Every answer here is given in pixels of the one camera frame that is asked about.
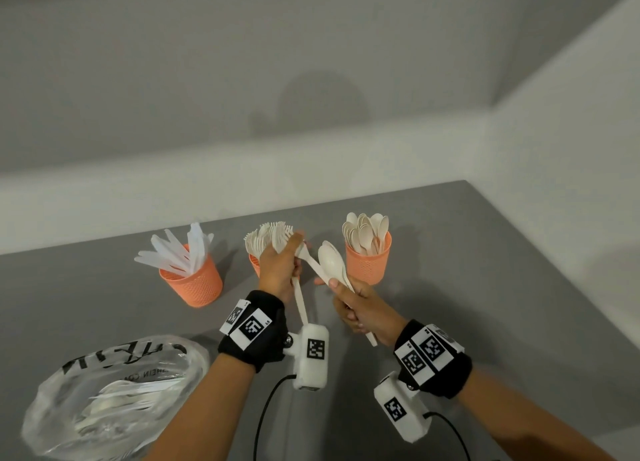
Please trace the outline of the orange mesh cup with spoons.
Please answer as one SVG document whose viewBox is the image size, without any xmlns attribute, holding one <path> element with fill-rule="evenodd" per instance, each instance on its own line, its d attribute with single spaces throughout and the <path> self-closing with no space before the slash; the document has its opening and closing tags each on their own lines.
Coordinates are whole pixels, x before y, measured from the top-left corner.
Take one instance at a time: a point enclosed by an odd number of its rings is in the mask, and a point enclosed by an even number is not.
<svg viewBox="0 0 640 461">
<path fill-rule="evenodd" d="M 392 244 L 390 232 L 386 233 L 385 246 L 378 255 L 362 255 L 356 253 L 345 241 L 346 248 L 346 271 L 350 276 L 374 286 L 384 278 L 387 268 L 388 257 Z"/>
</svg>

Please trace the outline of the person's left hand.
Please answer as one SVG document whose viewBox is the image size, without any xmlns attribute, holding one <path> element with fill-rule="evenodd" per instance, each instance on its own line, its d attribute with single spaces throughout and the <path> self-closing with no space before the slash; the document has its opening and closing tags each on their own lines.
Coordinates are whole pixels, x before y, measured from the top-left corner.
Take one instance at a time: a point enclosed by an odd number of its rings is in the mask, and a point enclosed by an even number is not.
<svg viewBox="0 0 640 461">
<path fill-rule="evenodd" d="M 295 231 L 281 252 L 268 243 L 259 258 L 260 277 L 258 290 L 269 293 L 284 305 L 294 297 L 292 278 L 299 278 L 302 271 L 301 260 L 295 255 L 304 242 L 302 231 Z"/>
</svg>

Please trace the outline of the person's right forearm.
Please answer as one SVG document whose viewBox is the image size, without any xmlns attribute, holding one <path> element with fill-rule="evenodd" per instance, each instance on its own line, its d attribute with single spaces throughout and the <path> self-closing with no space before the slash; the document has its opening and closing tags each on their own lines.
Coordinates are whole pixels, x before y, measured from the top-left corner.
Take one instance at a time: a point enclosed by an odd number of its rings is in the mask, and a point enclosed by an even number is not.
<svg viewBox="0 0 640 461">
<path fill-rule="evenodd" d="M 472 369 L 457 400 L 512 461 L 615 461 L 574 428 L 482 370 Z"/>
</svg>

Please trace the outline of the black wristband with markers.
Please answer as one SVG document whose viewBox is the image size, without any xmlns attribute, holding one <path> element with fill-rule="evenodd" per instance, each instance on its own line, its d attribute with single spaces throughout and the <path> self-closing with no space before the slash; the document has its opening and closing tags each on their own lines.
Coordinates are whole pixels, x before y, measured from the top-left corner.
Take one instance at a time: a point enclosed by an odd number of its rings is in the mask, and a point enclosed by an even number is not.
<svg viewBox="0 0 640 461">
<path fill-rule="evenodd" d="M 272 294 L 254 290 L 238 301 L 220 327 L 218 353 L 255 368 L 283 360 L 288 328 L 285 308 Z"/>
<path fill-rule="evenodd" d="M 409 320 L 394 345 L 400 381 L 414 390 L 453 399 L 464 388 L 473 361 L 464 347 L 434 324 Z"/>
</svg>

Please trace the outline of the bunch of white plastic knives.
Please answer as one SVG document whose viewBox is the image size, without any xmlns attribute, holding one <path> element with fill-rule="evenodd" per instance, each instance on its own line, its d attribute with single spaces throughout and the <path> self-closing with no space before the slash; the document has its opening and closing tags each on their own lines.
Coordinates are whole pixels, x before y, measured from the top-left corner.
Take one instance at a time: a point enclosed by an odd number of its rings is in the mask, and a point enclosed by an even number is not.
<svg viewBox="0 0 640 461">
<path fill-rule="evenodd" d="M 160 271 L 187 278 L 199 272 L 209 258 L 213 233 L 204 233 L 196 222 L 190 225 L 187 244 L 182 244 L 171 230 L 165 229 L 165 238 L 157 234 L 150 239 L 153 250 L 140 250 L 134 260 Z"/>
</svg>

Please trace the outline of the bunch of white plastic forks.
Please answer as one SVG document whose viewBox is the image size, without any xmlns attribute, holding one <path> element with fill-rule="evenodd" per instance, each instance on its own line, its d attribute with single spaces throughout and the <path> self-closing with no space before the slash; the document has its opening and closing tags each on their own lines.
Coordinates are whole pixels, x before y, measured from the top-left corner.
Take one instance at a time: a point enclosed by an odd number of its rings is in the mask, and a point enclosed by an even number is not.
<svg viewBox="0 0 640 461">
<path fill-rule="evenodd" d="M 267 222 L 244 237 L 247 253 L 260 259 L 268 245 L 272 245 L 276 253 L 281 253 L 289 238 L 294 233 L 294 227 L 286 222 Z"/>
</svg>

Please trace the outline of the white plastic spoon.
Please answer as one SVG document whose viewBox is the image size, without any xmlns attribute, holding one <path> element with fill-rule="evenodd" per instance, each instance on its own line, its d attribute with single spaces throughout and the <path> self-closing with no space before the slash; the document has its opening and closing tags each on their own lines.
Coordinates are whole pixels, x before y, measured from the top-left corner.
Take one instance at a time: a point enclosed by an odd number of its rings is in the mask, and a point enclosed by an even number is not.
<svg viewBox="0 0 640 461">
<path fill-rule="evenodd" d="M 363 291 L 362 288 L 359 287 L 362 285 L 361 283 L 348 277 L 346 265 L 342 256 L 331 243 L 327 241 L 323 242 L 318 250 L 318 259 L 320 265 L 330 279 L 336 279 L 345 287 L 345 289 L 354 293 L 360 300 L 366 299 L 362 294 L 367 291 Z M 378 340 L 374 333 L 369 330 L 368 325 L 362 321 L 362 319 L 356 314 L 356 311 L 352 310 L 349 304 L 344 303 L 338 297 L 334 297 L 333 305 L 342 322 L 347 324 L 352 330 L 357 330 L 361 333 L 365 332 L 365 335 L 372 346 L 378 345 Z"/>
<path fill-rule="evenodd" d="M 318 250 L 318 254 L 323 256 L 323 258 L 320 259 L 320 262 L 325 272 L 332 275 L 332 277 L 339 279 L 341 283 L 355 292 L 353 285 L 348 278 L 346 263 L 338 249 L 336 249 L 331 242 L 324 240 L 322 246 Z"/>
</svg>

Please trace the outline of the person's right hand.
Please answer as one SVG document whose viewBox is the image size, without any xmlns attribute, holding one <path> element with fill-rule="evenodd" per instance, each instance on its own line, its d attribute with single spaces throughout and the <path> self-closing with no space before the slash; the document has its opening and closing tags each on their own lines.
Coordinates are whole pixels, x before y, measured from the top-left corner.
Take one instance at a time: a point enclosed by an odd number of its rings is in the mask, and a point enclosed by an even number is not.
<svg viewBox="0 0 640 461">
<path fill-rule="evenodd" d="M 361 283 L 362 285 L 359 287 L 367 292 L 362 294 L 366 299 L 360 300 L 358 298 L 357 302 L 345 303 L 349 304 L 352 310 L 356 311 L 356 314 L 368 325 L 369 330 L 374 333 L 379 343 L 388 347 L 394 346 L 405 326 L 408 324 L 408 320 L 386 303 L 370 285 L 353 276 L 348 275 L 348 277 Z"/>
</svg>

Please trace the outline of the pile of white plastic cutlery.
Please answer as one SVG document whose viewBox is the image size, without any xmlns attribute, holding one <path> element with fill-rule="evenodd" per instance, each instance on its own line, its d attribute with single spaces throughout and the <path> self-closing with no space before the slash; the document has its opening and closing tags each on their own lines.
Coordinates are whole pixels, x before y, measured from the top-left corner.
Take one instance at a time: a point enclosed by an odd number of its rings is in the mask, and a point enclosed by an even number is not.
<svg viewBox="0 0 640 461">
<path fill-rule="evenodd" d="M 74 428 L 80 436 L 105 439 L 131 435 L 155 426 L 179 399 L 183 378 L 135 383 L 118 380 L 92 396 L 76 415 Z"/>
</svg>

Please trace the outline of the white plastic fork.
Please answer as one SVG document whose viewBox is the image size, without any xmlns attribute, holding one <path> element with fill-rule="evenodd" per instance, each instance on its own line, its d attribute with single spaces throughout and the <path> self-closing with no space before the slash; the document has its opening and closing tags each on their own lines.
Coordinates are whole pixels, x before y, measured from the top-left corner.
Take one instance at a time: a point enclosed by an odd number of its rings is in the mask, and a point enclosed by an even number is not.
<svg viewBox="0 0 640 461">
<path fill-rule="evenodd" d="M 327 282 L 329 281 L 329 277 L 326 274 L 326 272 L 324 271 L 324 269 L 321 267 L 320 263 L 318 263 L 309 253 L 308 251 L 308 247 L 306 245 L 306 242 L 302 242 L 302 244 L 300 244 L 300 247 L 297 249 L 296 251 L 296 256 L 297 258 L 300 258 L 304 261 L 306 261 L 311 269 L 313 269 L 313 271 L 315 271 L 316 275 L 322 279 L 322 281 Z M 300 319 L 302 321 L 303 325 L 307 325 L 308 324 L 308 316 L 307 316 L 307 310 L 306 310 L 306 306 L 303 300 L 303 294 L 302 294 L 302 290 L 300 287 L 300 279 L 298 277 L 293 277 L 292 278 L 292 285 L 294 288 L 294 299 L 295 299 L 295 303 L 298 307 L 298 311 L 300 314 Z"/>
</svg>

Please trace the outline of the person's left forearm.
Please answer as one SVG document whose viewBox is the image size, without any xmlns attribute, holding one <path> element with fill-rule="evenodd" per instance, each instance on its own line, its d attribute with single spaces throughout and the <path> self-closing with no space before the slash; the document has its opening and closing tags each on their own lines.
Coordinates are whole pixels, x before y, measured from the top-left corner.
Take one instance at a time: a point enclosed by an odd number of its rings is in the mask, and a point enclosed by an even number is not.
<svg viewBox="0 0 640 461">
<path fill-rule="evenodd" d="M 143 461 L 226 461 L 255 375 L 219 354 Z"/>
</svg>

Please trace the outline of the black right wristband with markers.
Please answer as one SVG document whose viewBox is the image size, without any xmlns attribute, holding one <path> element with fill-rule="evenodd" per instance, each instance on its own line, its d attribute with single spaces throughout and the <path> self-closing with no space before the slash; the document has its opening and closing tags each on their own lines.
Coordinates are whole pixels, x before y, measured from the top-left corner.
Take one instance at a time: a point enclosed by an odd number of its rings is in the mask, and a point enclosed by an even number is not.
<svg viewBox="0 0 640 461">
<path fill-rule="evenodd" d="M 394 345 L 400 381 L 414 390 L 453 399 L 464 388 L 473 361 L 464 347 L 434 324 L 409 320 Z"/>
</svg>

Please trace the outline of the black left wristband with markers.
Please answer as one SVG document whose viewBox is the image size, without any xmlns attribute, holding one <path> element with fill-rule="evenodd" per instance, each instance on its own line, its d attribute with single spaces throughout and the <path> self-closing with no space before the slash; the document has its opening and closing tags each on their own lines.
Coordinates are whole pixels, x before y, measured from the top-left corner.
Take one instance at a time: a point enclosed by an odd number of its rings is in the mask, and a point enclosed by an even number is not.
<svg viewBox="0 0 640 461">
<path fill-rule="evenodd" d="M 288 328 L 285 308 L 272 294 L 254 290 L 238 301 L 220 327 L 218 353 L 255 368 L 283 360 Z"/>
</svg>

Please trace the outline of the bunch of white plastic spoons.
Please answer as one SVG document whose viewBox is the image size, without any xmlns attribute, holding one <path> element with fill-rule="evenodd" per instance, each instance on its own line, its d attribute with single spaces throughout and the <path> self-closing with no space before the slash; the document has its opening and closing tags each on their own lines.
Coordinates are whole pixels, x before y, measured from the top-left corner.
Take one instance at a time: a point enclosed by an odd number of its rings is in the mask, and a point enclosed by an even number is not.
<svg viewBox="0 0 640 461">
<path fill-rule="evenodd" d="M 360 255 L 375 256 L 391 246 L 389 225 L 388 215 L 349 212 L 341 230 L 348 248 Z"/>
</svg>

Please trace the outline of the orange mesh cup with knives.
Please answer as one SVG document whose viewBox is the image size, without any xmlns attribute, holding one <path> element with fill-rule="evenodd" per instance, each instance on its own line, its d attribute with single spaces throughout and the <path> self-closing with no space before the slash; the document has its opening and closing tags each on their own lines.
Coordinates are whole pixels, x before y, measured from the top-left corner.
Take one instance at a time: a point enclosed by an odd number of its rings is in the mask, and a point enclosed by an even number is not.
<svg viewBox="0 0 640 461">
<path fill-rule="evenodd" d="M 159 276 L 181 299 L 194 308 L 204 307 L 217 300 L 223 291 L 223 279 L 210 254 L 203 266 L 188 277 L 159 270 Z"/>
</svg>

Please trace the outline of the clear plastic bag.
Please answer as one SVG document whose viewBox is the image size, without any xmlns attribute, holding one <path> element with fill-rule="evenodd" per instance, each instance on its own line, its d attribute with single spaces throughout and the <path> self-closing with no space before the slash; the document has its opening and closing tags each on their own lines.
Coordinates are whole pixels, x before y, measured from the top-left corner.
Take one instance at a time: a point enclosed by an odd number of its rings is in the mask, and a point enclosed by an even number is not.
<svg viewBox="0 0 640 461">
<path fill-rule="evenodd" d="M 68 360 L 38 386 L 21 438 L 56 461 L 123 461 L 158 438 L 210 365 L 204 346 L 174 335 Z"/>
</svg>

